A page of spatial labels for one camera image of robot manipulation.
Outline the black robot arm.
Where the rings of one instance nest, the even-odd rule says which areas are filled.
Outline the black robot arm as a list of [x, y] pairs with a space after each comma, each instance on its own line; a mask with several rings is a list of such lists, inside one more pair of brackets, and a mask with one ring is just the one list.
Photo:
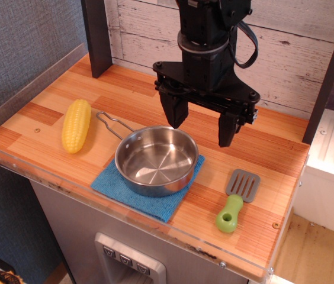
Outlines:
[[258, 47], [255, 33], [244, 22], [252, 13], [250, 1], [178, 1], [181, 62], [156, 62], [155, 88], [168, 123], [179, 128], [188, 104], [218, 112], [219, 146], [230, 146], [240, 128], [253, 124], [260, 95], [242, 82], [235, 67], [249, 68], [258, 57], [240, 63], [236, 58], [237, 32]]

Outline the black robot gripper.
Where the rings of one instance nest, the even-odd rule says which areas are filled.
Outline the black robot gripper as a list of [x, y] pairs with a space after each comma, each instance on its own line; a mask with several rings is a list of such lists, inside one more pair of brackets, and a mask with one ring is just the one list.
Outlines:
[[242, 82], [228, 51], [217, 55], [182, 54], [182, 62], [156, 62], [156, 89], [166, 119], [174, 129], [188, 116], [188, 103], [220, 113], [219, 146], [229, 147], [242, 124], [257, 118], [260, 95]]

